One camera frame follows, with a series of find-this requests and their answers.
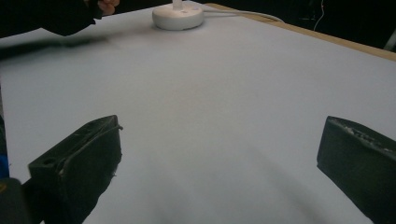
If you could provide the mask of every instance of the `white lamp base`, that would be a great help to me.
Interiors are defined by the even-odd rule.
[[[176,10],[169,4],[154,8],[152,20],[161,29],[181,31],[201,25],[204,22],[204,12],[200,7],[184,3],[181,10]]]

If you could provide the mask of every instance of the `white table surface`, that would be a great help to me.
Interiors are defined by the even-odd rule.
[[[395,62],[241,17],[167,32],[151,9],[0,50],[45,41],[0,62],[10,173],[118,115],[122,161],[85,223],[371,223],[316,156],[327,116],[396,139]]]

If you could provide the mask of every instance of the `black sleeve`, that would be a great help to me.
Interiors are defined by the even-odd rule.
[[[95,24],[83,0],[0,0],[0,37],[44,28],[72,35]]]

